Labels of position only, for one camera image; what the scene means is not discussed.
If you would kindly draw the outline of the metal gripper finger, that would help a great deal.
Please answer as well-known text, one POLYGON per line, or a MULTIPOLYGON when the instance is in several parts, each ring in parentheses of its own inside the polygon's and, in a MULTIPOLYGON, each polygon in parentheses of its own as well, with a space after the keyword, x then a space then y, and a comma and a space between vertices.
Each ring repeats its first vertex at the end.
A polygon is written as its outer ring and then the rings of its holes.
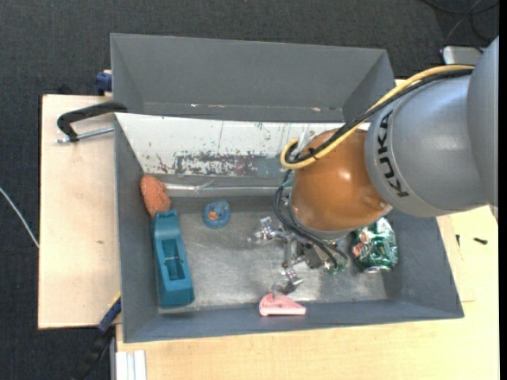
POLYGON ((296 291, 303 283, 303 279, 293 269, 286 269, 280 273, 276 282, 272 285, 272 293, 275 296, 289 295, 296 291))
POLYGON ((247 236, 249 245, 265 245, 268 241, 276 240, 281 236, 283 230, 279 226, 273 225, 271 216, 260 218, 247 236))

